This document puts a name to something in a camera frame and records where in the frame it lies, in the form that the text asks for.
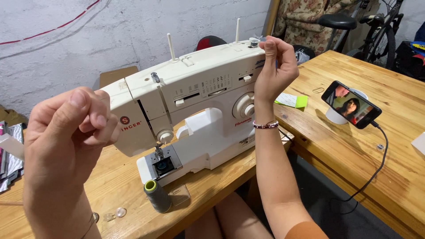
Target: beaded bracelet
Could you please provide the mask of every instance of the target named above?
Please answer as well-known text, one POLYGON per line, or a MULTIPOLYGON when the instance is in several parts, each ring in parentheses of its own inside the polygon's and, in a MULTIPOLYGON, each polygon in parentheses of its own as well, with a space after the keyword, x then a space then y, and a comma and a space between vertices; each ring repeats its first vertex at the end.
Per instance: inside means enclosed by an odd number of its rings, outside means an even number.
POLYGON ((279 122, 277 120, 275 120, 275 121, 270 121, 270 122, 268 122, 265 125, 257 125, 255 123, 255 120, 254 120, 254 122, 252 122, 252 125, 254 126, 254 128, 270 129, 270 128, 276 128, 276 127, 278 127, 279 126, 279 122))

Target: white cup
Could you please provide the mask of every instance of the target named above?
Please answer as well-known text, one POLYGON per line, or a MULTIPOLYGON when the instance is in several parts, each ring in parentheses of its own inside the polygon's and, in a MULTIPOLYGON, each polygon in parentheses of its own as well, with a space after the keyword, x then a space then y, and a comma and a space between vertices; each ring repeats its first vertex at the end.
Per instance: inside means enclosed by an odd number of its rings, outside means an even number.
MULTIPOLYGON (((354 88, 350 88, 350 90, 352 90, 353 92, 356 92, 357 94, 359 94, 361 97, 365 98, 366 100, 368 99, 368 96, 359 91, 356 90, 354 88)), ((348 123, 348 120, 346 120, 343 116, 341 116, 338 112, 336 112, 332 107, 329 107, 328 111, 326 111, 326 118, 328 118, 328 120, 330 120, 332 123, 338 124, 338 125, 343 125, 348 123)))

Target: wooden tabletop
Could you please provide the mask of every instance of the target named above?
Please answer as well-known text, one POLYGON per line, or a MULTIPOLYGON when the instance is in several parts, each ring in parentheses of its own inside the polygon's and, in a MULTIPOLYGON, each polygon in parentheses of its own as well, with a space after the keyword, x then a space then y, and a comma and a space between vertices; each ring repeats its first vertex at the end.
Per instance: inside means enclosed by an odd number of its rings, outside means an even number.
MULTIPOLYGON (((175 133, 183 125, 184 122, 176 125, 175 133)), ((289 142, 285 139, 283 144, 288 150, 289 142)), ((102 151, 96 167, 85 183, 85 191, 92 210, 100 215, 97 227, 103 239, 173 238, 208 209, 255 176, 253 147, 214 170, 203 169, 195 174, 188 173, 166 185, 164 187, 166 191, 171 191, 182 184, 186 185, 190 199, 173 207, 171 212, 160 214, 154 211, 147 199, 136 166, 138 158, 152 152, 153 150, 146 151, 129 158, 113 145, 102 151), (127 209, 124 217, 109 222, 103 221, 105 214, 114 214, 119 207, 127 209)), ((1 194, 0 201, 21 202, 23 181, 18 180, 9 191, 1 194)), ((0 205, 0 212, 0 238, 34 238, 22 206, 0 205)))
POLYGON ((295 151, 349 194, 380 166, 385 145, 379 129, 336 125, 325 113, 322 93, 338 80, 364 92, 382 109, 375 120, 389 140, 384 168, 356 199, 405 238, 425 237, 425 156, 411 142, 425 131, 425 83, 328 51, 299 66, 284 91, 307 95, 304 111, 275 104, 281 125, 295 135, 295 151))

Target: gray thread spool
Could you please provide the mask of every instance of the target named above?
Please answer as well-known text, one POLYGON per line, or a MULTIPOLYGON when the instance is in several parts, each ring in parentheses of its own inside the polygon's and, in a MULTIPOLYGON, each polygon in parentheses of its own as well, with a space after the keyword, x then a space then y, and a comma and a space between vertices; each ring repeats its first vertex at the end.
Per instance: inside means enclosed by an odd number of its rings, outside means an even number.
POLYGON ((143 188, 155 211, 166 213, 171 208, 170 196, 157 181, 149 180, 145 183, 143 188))

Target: sewing machine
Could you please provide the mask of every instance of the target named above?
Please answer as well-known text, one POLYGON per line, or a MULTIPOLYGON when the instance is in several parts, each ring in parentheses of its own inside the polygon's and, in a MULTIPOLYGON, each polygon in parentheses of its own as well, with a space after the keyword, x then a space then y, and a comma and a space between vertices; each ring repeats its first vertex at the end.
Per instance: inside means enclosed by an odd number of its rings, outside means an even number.
POLYGON ((155 147, 137 160, 143 183, 166 185, 254 146, 254 83, 265 56, 257 39, 238 41, 238 27, 239 19, 235 42, 179 58, 168 34, 171 60, 102 88, 122 123, 116 148, 134 156, 155 147), (182 120, 178 141, 161 148, 182 120))

